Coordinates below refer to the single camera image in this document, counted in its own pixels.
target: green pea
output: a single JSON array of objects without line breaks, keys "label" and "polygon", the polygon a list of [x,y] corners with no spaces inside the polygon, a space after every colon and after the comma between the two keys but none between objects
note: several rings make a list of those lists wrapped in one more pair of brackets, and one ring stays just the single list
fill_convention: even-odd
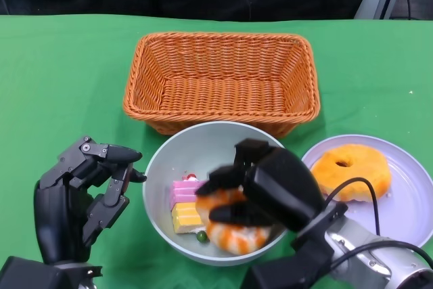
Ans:
[{"label": "green pea", "polygon": [[206,234],[206,232],[205,231],[199,231],[198,233],[197,233],[197,240],[200,242],[200,243],[206,243],[209,239],[208,239],[208,235]]}]

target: pink cake slice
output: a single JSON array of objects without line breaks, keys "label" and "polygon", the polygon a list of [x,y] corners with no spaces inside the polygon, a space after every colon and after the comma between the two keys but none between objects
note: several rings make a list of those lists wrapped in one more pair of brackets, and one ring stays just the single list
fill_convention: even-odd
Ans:
[{"label": "pink cake slice", "polygon": [[203,181],[174,181],[170,187],[170,210],[176,203],[196,201],[196,190]]}]

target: donut hole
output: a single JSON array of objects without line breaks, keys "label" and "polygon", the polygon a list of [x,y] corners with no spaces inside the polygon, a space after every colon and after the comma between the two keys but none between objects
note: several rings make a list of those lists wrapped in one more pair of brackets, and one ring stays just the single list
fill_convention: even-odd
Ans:
[{"label": "donut hole", "polygon": [[340,167],[350,167],[352,164],[350,162],[338,161],[336,164]]}]

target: rectangular basket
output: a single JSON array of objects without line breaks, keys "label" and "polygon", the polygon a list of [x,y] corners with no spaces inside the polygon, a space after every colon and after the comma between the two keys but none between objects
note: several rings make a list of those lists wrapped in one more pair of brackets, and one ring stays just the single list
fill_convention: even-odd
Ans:
[{"label": "rectangular basket", "polygon": [[163,135],[229,120],[284,137],[319,113],[313,52],[298,35],[151,34],[137,45],[123,108]]}]

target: white bowl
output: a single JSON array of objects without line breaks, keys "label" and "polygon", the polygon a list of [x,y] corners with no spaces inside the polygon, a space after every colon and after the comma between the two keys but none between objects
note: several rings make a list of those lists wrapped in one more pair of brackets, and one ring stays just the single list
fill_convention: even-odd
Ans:
[{"label": "white bowl", "polygon": [[171,137],[147,166],[143,199],[152,225],[174,249],[197,262],[215,266],[247,263],[263,255],[286,234],[284,229],[275,226],[267,245],[256,252],[235,256],[211,243],[199,243],[195,234],[178,235],[173,230],[168,202],[172,182],[189,173],[196,174],[199,180],[206,180],[209,172],[219,166],[233,164],[234,146],[245,138],[265,140],[272,146],[283,147],[275,138],[249,125],[210,122],[190,127]]}]

